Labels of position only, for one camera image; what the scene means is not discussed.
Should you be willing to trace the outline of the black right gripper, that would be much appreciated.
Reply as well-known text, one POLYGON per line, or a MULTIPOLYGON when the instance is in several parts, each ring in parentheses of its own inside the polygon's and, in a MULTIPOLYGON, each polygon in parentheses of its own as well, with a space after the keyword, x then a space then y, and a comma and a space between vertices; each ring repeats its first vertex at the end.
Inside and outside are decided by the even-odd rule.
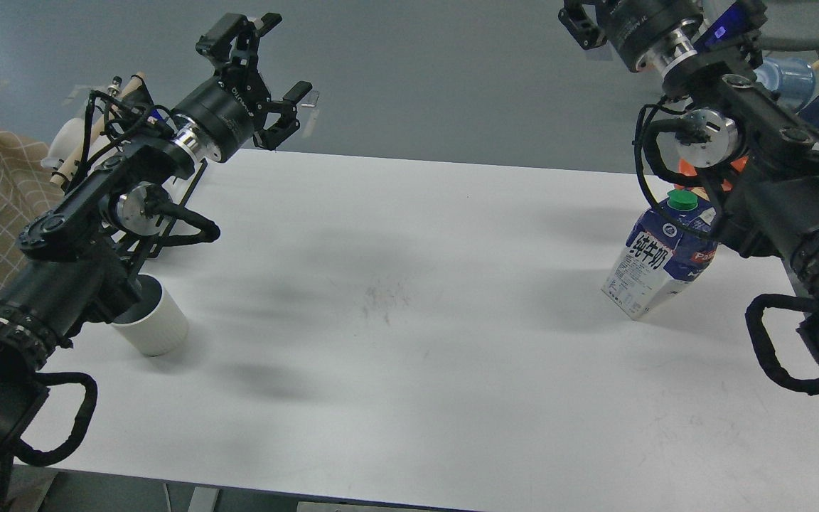
POLYGON ((562 1, 559 21, 582 50, 608 41, 628 71, 637 73, 657 42, 679 27, 699 26, 702 12, 692 1, 562 1), (598 23, 585 6, 598 7, 598 23))

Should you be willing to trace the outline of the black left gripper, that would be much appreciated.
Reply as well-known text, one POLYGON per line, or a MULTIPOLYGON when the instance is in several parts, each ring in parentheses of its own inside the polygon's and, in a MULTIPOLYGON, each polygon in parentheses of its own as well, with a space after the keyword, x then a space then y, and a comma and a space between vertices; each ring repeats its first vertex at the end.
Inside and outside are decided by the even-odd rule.
POLYGON ((273 100, 257 67, 260 39, 282 20, 272 12, 257 21, 227 13, 199 38, 196 52, 211 62, 214 74, 173 108, 178 129, 170 148, 195 163, 224 163, 246 142, 275 150, 299 129, 298 104, 313 85, 299 81, 282 100, 273 100))

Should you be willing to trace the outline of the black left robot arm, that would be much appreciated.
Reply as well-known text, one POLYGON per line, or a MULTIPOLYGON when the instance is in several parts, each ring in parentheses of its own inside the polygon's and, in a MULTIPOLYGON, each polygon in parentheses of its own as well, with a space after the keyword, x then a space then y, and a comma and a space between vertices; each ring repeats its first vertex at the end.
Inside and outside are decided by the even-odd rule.
POLYGON ((300 127, 312 90, 271 97, 259 44, 282 22, 224 14, 196 42, 213 75, 173 108, 149 93, 93 90, 81 155, 68 159, 65 197, 18 234, 26 265, 0 292, 0 489, 18 459, 50 466, 81 444, 97 404, 85 373, 46 373, 85 323, 111 323, 145 297, 139 271, 153 245, 215 242, 213 220, 172 200, 170 178, 189 178, 205 160, 224 163, 244 143, 274 150, 300 127))

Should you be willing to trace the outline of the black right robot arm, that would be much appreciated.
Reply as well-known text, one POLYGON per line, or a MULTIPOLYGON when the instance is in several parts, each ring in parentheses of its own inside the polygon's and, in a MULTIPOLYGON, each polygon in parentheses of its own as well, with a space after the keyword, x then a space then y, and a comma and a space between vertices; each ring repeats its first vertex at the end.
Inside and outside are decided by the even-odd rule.
POLYGON ((641 108, 633 150, 646 169, 703 188, 709 239, 744 258, 777 256, 805 290, 763 294, 745 320, 761 369, 790 391, 819 395, 819 129, 778 105, 755 75, 761 1, 737 1, 708 27, 692 1, 565 1, 560 23, 585 50, 611 43, 628 71, 655 68, 663 97, 641 108))

